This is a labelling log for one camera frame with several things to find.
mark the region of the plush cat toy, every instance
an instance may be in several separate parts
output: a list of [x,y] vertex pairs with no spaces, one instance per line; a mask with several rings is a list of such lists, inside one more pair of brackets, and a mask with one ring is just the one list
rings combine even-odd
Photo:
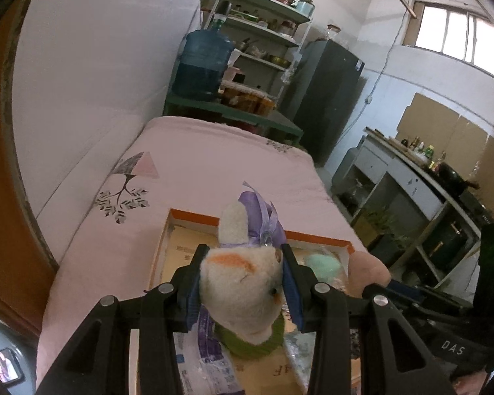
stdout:
[[283,337],[282,252],[276,247],[287,240],[274,206],[256,191],[243,192],[224,210],[218,240],[220,247],[201,263],[202,304],[228,330],[229,341],[233,333],[253,347],[265,344],[267,351],[274,336],[276,348]]

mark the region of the pink plush toy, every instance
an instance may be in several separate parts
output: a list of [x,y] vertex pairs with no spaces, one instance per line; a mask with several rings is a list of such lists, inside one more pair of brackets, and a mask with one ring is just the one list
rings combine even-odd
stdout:
[[355,251],[349,256],[348,291],[352,297],[360,299],[368,285],[387,286],[390,281],[390,271],[377,257],[364,251]]

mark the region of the window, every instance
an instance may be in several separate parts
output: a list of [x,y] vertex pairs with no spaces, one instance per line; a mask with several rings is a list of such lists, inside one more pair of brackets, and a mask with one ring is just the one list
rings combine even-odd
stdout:
[[475,65],[494,76],[494,26],[482,16],[417,1],[404,45],[433,50]]

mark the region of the metal screw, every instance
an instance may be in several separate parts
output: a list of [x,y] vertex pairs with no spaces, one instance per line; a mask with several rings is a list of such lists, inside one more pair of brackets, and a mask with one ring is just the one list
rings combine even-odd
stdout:
[[320,294],[326,294],[327,292],[329,292],[329,285],[325,284],[324,282],[319,282],[315,285],[315,291],[319,292]]
[[113,295],[107,295],[100,300],[101,306],[111,306],[115,303],[115,297]]
[[388,299],[383,295],[376,295],[373,297],[373,301],[378,306],[386,306],[388,304]]
[[161,284],[157,287],[157,289],[161,294],[170,294],[172,291],[174,291],[174,285],[169,283]]

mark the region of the bowl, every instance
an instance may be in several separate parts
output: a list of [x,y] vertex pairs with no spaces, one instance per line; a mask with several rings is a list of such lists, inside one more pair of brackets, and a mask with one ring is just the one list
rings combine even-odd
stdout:
[[287,59],[284,59],[280,56],[267,55],[265,57],[265,60],[269,61],[270,63],[276,64],[282,68],[289,68],[291,66],[291,61],[288,61]]

